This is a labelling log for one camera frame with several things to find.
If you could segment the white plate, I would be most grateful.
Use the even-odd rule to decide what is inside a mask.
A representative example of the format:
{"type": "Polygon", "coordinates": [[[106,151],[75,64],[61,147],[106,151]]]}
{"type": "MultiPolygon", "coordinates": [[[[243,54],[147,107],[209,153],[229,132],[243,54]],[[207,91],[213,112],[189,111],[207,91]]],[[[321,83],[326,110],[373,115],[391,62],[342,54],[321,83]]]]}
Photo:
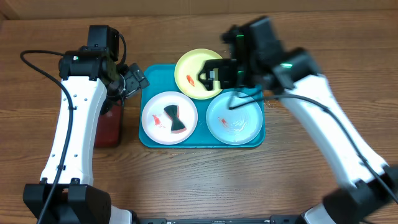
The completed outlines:
{"type": "Polygon", "coordinates": [[[187,140],[193,134],[197,123],[197,107],[189,97],[176,91],[155,95],[145,104],[141,113],[144,132],[151,140],[163,145],[174,145],[187,140]],[[168,105],[179,107],[179,118],[186,127],[184,132],[171,132],[172,122],[164,112],[168,105]]]}

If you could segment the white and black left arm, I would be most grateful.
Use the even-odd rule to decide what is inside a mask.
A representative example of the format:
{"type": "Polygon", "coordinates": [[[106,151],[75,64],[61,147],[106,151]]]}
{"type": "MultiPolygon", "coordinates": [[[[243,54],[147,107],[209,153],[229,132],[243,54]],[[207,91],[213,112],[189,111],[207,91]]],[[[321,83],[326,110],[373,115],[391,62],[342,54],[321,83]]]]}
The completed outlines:
{"type": "Polygon", "coordinates": [[[93,185],[93,149],[98,120],[113,106],[148,87],[138,65],[127,65],[126,41],[107,25],[92,25],[88,41],[60,54],[62,102],[49,159],[23,201],[39,223],[137,223],[131,210],[115,207],[93,185]]]}

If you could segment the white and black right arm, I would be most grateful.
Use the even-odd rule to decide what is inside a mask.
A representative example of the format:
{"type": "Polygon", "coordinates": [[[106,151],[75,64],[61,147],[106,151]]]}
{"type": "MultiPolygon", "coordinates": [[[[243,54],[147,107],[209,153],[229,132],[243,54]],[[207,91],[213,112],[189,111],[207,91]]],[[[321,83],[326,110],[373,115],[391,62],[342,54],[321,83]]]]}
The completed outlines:
{"type": "Polygon", "coordinates": [[[222,35],[230,56],[207,60],[197,76],[207,90],[260,87],[301,122],[331,167],[338,189],[302,213],[299,223],[362,223],[397,200],[397,167],[390,166],[357,132],[329,82],[303,48],[287,51],[259,17],[222,35]]]}

